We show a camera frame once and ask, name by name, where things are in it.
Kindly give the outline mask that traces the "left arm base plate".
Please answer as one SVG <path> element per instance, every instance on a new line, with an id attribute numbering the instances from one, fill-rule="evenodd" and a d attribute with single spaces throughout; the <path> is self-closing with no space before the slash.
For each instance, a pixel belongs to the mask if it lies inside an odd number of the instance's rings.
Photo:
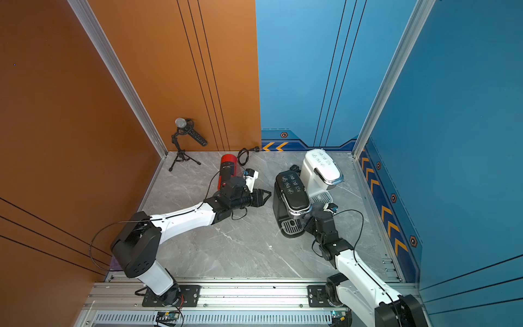
<path id="1" fill-rule="evenodd" d="M 200 285 L 180 285 L 172 286 L 165 294 L 158 296 L 149 287 L 135 292 L 135 295 L 143 294 L 143 307 L 196 307 L 200 298 Z"/>

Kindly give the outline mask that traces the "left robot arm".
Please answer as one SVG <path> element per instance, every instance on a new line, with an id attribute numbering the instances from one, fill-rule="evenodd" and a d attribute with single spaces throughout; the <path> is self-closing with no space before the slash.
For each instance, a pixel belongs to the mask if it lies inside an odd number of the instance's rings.
<path id="1" fill-rule="evenodd" d="M 230 218 L 237 209 L 262 207 L 271 195 L 265 189 L 249 189 L 243 178 L 233 177 L 195 206 L 161 215 L 134 214 L 112 242 L 111 252 L 127 277 L 141 281 L 162 305 L 176 305 L 181 287 L 158 262 L 159 246 L 190 230 Z"/>

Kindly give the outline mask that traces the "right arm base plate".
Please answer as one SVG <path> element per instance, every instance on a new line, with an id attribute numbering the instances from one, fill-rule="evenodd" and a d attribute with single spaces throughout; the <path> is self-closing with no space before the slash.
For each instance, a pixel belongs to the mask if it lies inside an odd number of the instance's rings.
<path id="1" fill-rule="evenodd" d="M 322 285 L 309 285 L 306 287 L 307 290 L 307 300 L 309 307 L 311 308 L 339 308 L 346 305 L 336 304 L 328 296 L 326 286 Z"/>

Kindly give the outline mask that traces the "red capsule coffee machine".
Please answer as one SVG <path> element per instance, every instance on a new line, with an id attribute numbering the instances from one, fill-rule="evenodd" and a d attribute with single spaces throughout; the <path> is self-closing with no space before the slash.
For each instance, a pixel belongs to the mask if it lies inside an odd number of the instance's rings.
<path id="1" fill-rule="evenodd" d="M 218 190 L 222 189 L 225 183 L 232 177 L 239 177 L 240 173 L 241 169 L 237 156 L 232 154 L 223 155 L 220 162 Z"/>

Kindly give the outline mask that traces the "black coffee machine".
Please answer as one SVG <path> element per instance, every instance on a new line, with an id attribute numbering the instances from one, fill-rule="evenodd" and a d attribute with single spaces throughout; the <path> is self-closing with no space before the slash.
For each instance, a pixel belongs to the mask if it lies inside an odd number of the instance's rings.
<path id="1" fill-rule="evenodd" d="M 303 235 L 312 204 L 299 174 L 293 170 L 279 173 L 274 192 L 273 212 L 282 235 L 287 238 Z"/>

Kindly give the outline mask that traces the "white coffee machine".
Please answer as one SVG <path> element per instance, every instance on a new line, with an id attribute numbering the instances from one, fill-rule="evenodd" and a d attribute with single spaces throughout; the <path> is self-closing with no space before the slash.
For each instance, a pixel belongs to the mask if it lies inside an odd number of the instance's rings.
<path id="1" fill-rule="evenodd" d="M 323 204 L 333 202 L 329 191 L 344 181 L 342 171 L 323 149 L 306 152 L 300 178 L 311 202 Z"/>

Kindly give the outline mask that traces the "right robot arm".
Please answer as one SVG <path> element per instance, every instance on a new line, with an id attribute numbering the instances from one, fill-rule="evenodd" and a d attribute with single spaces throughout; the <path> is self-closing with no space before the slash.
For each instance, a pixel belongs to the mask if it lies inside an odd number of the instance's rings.
<path id="1" fill-rule="evenodd" d="M 326 282 L 330 304 L 347 307 L 365 326 L 429 325 L 422 304 L 413 295 L 389 286 L 364 263 L 356 246 L 339 236 L 331 210 L 314 210 L 306 231 L 315 237 L 321 257 L 338 271 Z"/>

